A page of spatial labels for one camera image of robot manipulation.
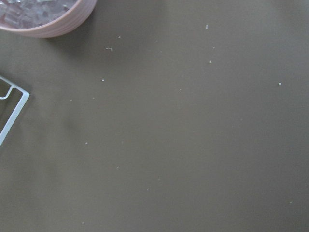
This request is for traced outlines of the pink bowl with ice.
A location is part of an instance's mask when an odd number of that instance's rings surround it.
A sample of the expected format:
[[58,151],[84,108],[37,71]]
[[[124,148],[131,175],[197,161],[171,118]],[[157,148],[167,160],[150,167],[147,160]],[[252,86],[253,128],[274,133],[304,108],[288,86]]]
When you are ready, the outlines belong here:
[[93,12],[96,0],[2,0],[0,30],[32,38],[67,34]]

